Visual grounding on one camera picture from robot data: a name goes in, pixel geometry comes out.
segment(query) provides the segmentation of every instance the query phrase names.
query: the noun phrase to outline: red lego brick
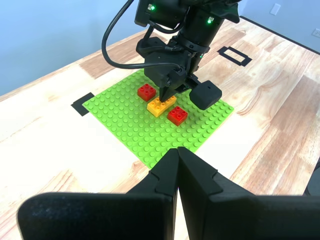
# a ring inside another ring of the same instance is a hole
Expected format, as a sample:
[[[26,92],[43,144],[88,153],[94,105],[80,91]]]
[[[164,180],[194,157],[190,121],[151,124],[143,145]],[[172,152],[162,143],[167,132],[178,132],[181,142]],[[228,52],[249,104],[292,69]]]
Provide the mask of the red lego brick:
[[[180,126],[180,124],[182,124],[187,117],[188,113],[179,106],[176,106],[168,114],[168,119],[177,126]]]
[[[149,84],[145,84],[138,89],[138,96],[148,102],[156,95],[156,90]]]

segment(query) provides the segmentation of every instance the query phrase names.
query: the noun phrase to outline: black corner marker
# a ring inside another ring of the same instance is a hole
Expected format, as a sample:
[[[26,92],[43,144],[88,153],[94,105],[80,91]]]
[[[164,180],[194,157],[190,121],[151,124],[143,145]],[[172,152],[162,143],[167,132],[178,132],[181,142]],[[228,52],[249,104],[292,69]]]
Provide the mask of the black corner marker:
[[[89,111],[82,106],[82,104],[84,104],[86,101],[92,99],[95,95],[93,95],[91,92],[88,93],[87,95],[81,97],[80,99],[78,99],[77,101],[75,101],[73,104],[71,104],[71,106],[81,115],[84,116],[86,115]]]
[[[240,61],[234,59],[233,57],[225,54],[225,52],[226,52],[227,50],[230,50],[230,51],[238,54],[239,56],[244,57],[244,60],[243,60],[242,62],[240,62]],[[243,67],[245,67],[245,66],[247,66],[247,65],[252,61],[252,59],[251,59],[250,57],[248,57],[248,55],[245,55],[244,53],[238,51],[237,49],[234,49],[234,48],[231,47],[231,46],[230,46],[230,47],[224,46],[224,47],[222,47],[220,50],[218,50],[217,52],[218,52],[222,57],[230,60],[231,62],[237,64],[238,66],[243,66]]]

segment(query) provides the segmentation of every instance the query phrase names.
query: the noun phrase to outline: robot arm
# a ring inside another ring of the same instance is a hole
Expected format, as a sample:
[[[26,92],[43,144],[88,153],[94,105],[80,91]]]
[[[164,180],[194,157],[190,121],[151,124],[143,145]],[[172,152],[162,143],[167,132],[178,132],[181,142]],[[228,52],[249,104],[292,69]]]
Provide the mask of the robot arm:
[[[122,69],[141,69],[160,88],[160,100],[165,102],[188,89],[190,100],[202,110],[209,108],[222,96],[211,81],[198,81],[194,72],[210,47],[225,19],[238,23],[240,0],[139,0],[135,23],[150,25],[136,51],[144,58],[142,64],[119,64],[108,56],[108,36],[133,0],[128,0],[109,25],[102,40],[102,54],[112,66]],[[168,44],[150,37],[154,29],[165,34],[178,32]]]

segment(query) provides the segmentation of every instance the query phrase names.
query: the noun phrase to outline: black cable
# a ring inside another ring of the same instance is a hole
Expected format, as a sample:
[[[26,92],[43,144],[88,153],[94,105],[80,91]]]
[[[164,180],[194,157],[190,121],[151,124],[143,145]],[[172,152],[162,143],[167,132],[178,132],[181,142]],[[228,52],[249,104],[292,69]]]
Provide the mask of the black cable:
[[[101,44],[101,50],[102,55],[104,59],[113,67],[119,68],[119,69],[145,69],[145,68],[151,68],[151,67],[159,67],[159,66],[175,66],[179,69],[181,69],[180,65],[173,62],[157,62],[157,63],[137,63],[137,64],[121,64],[117,63],[111,60],[107,53],[107,40],[108,37],[118,22],[118,20],[121,18],[121,16],[125,13],[125,11],[130,7],[130,5],[133,3],[134,0],[128,0],[121,10],[117,13],[117,15],[114,17],[114,19],[111,21],[110,25],[106,29],[103,38],[102,38],[102,44]]]
[[[154,27],[154,29],[157,29],[159,32],[164,34],[174,34],[182,29],[184,26],[184,22],[179,23],[179,25],[175,29],[165,29],[162,26],[156,24],[153,21],[149,21],[150,26]]]

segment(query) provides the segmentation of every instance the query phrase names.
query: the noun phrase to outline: lego brick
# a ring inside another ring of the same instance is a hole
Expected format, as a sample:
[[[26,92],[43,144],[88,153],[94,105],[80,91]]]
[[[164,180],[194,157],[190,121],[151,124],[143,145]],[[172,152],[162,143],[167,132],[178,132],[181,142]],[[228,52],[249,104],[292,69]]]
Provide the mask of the lego brick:
[[[156,95],[156,90],[150,86],[148,83],[143,85],[138,89],[137,92],[138,96],[148,102],[150,99],[152,99]]]
[[[170,97],[167,101],[161,102],[159,97],[149,102],[146,109],[152,113],[156,118],[164,113],[165,110],[175,104],[177,98],[175,96]]]
[[[83,106],[150,169],[171,148],[183,146],[194,153],[234,110],[222,100],[200,110],[190,101],[188,90],[177,94],[173,105],[188,112],[188,118],[177,127],[167,119],[170,109],[159,117],[146,109],[147,103],[137,95],[145,83],[159,91],[140,70]]]
[[[187,117],[188,113],[179,106],[176,106],[168,114],[168,119],[176,126],[180,126],[180,124],[182,124]]]

